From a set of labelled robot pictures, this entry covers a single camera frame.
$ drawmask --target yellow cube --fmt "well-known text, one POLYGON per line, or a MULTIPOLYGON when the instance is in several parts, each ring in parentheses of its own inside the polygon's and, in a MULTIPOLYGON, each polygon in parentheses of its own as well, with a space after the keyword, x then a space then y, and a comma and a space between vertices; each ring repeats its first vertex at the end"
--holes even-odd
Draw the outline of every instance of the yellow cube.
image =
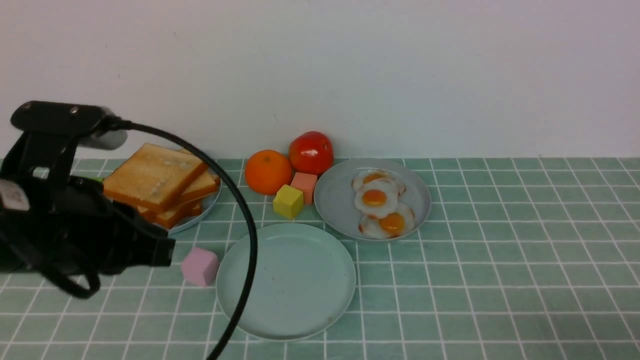
POLYGON ((305 195, 289 185, 283 185, 273 199, 273 211, 289 220, 293 220, 304 205, 305 195))

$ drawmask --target black cable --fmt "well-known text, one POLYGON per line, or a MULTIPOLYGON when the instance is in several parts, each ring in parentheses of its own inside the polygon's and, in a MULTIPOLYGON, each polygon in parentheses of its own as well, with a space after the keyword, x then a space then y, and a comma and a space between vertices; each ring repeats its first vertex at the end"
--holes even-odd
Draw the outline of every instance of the black cable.
POLYGON ((231 180, 231 177, 208 155, 202 152, 200 149, 191 145, 189 142, 175 136, 174 134, 168 133, 164 130, 157 129, 152 126, 147 126, 143 124, 137 124, 135 122, 131 122, 128 120, 122 120, 118 117, 111 117, 110 120, 112 123, 110 126, 113 129, 124 129, 124 130, 137 130, 143 133, 148 133, 156 136, 160 136, 161 138, 165 138, 177 145, 185 148, 191 154, 197 156, 200 160, 204 161, 213 171, 220 176, 222 181, 227 184, 231 194, 236 198, 238 206, 240 206, 240 210, 244 215, 244 219, 246 220, 246 225, 249 228, 249 242, 250 242, 250 251, 249 251, 249 267, 246 272, 246 279, 244 280, 244 285, 242 288, 242 292, 240 293, 240 297, 238 298, 238 303, 236 306, 236 310, 229 320, 229 324, 227 328, 220 336, 218 340, 218 344, 213 348, 213 351, 207 357, 207 360, 215 360, 220 354, 222 354, 222 350, 225 349, 231 335, 233 335, 234 330, 236 329, 238 322, 240 321, 240 317, 244 311, 244 307, 246 306, 246 302, 249 299, 249 293, 251 292, 251 287, 253 286, 253 278, 255 276, 255 268, 258 261, 258 234, 255 228, 255 222, 253 221, 253 216, 251 215, 251 211, 249 210, 249 205, 247 205, 242 193, 240 193, 240 189, 236 186, 236 184, 231 180))

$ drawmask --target white wall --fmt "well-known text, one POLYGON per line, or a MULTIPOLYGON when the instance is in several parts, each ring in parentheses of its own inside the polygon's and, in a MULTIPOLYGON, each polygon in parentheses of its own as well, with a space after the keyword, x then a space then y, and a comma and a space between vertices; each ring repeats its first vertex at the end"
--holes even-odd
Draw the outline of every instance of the white wall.
MULTIPOLYGON (((638 0, 3 0, 24 101, 109 106, 217 156, 640 154, 638 0)), ((130 136, 130 154, 146 136, 130 136)), ((83 152, 93 156, 95 152, 83 152)))

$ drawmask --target orange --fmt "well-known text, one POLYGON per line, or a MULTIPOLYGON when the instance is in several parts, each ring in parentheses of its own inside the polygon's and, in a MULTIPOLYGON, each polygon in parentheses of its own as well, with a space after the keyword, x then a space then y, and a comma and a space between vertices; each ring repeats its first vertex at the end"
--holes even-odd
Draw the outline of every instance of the orange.
POLYGON ((293 168, 286 156, 274 150, 256 152, 244 167, 244 180, 255 192, 275 195, 293 178, 293 168))

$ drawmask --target egg yolk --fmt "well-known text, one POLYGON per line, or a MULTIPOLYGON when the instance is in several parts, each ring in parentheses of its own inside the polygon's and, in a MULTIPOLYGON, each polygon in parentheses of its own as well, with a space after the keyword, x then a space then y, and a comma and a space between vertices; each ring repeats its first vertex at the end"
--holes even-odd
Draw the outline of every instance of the egg yolk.
POLYGON ((399 213, 391 213, 378 221, 380 227, 394 236, 399 236, 404 230, 404 217, 399 213))
POLYGON ((365 176, 364 180, 362 180, 362 183, 363 184, 369 184, 371 181, 382 179, 383 177, 386 177, 386 176, 384 174, 379 173, 379 172, 375 172, 373 174, 369 174, 369 175, 365 176))
POLYGON ((371 206, 373 208, 377 208, 378 206, 382 206, 387 202, 387 194, 381 190, 367 190, 364 194, 362 194, 362 203, 366 206, 371 206))

